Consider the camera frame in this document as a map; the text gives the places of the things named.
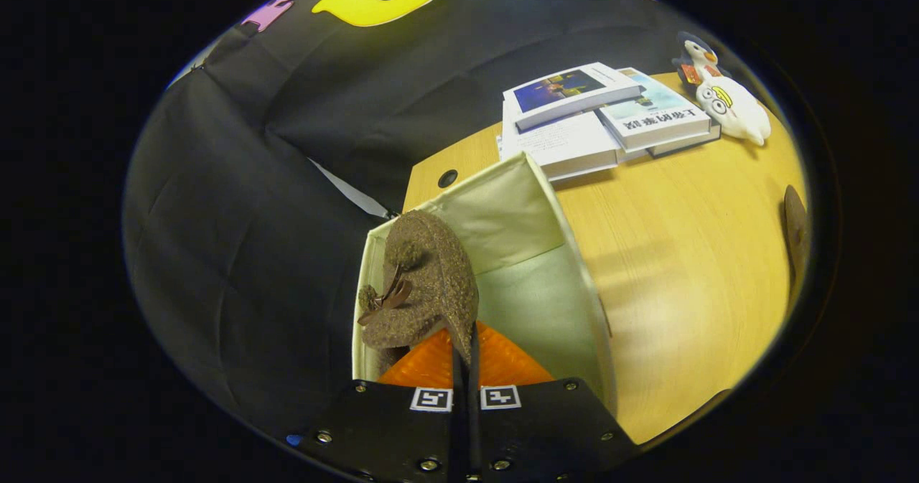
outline white plush toy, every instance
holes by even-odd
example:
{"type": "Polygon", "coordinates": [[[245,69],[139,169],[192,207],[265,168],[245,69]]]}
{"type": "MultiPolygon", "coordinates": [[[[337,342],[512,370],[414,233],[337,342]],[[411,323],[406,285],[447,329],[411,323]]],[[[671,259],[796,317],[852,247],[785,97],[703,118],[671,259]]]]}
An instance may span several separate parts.
{"type": "Polygon", "coordinates": [[[772,133],[769,116],[746,88],[724,75],[712,75],[699,69],[702,84],[696,89],[696,100],[713,119],[722,125],[722,133],[750,140],[764,146],[772,133]]]}

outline book cover image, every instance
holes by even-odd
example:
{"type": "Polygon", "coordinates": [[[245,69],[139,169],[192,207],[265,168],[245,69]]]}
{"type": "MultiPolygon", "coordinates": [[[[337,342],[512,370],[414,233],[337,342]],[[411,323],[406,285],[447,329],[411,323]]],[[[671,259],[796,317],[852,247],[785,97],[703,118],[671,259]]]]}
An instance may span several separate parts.
{"type": "Polygon", "coordinates": [[[520,111],[534,110],[562,98],[574,97],[593,90],[604,88],[604,84],[590,77],[580,68],[569,70],[551,78],[539,80],[526,87],[516,88],[514,96],[520,105],[520,111]]]}
{"type": "Polygon", "coordinates": [[[644,91],[639,98],[607,104],[605,111],[614,119],[625,119],[634,117],[636,114],[653,113],[692,104],[683,96],[664,86],[663,83],[650,78],[649,75],[644,75],[633,68],[620,68],[620,72],[640,83],[644,91]]]}

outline pink letter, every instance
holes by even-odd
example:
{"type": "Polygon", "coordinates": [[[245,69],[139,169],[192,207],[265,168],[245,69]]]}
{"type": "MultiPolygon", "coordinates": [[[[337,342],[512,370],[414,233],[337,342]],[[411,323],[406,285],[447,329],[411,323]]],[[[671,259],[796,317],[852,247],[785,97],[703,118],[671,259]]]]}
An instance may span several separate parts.
{"type": "Polygon", "coordinates": [[[290,6],[293,6],[293,2],[288,2],[288,0],[272,0],[272,2],[267,3],[265,6],[257,9],[255,13],[249,15],[244,19],[243,24],[247,22],[255,22],[258,24],[258,32],[265,31],[272,22],[275,22],[275,19],[278,19],[286,10],[290,9],[290,6]]]}

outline yellow letter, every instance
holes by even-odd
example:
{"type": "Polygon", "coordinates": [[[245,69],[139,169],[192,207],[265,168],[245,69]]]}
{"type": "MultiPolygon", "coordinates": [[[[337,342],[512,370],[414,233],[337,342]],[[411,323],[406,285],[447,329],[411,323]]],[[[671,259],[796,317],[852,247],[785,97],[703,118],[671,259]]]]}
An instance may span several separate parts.
{"type": "Polygon", "coordinates": [[[431,0],[319,0],[313,13],[328,11],[358,27],[392,22],[421,8],[431,0]]]}

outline screw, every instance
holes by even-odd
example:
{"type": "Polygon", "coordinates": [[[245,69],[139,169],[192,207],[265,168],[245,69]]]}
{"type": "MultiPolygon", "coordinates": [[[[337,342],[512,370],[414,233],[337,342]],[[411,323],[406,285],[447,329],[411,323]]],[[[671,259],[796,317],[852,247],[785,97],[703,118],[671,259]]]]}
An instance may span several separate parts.
{"type": "Polygon", "coordinates": [[[424,470],[424,472],[431,472],[432,470],[440,469],[440,464],[434,460],[423,460],[419,466],[421,467],[421,470],[424,470]]]}

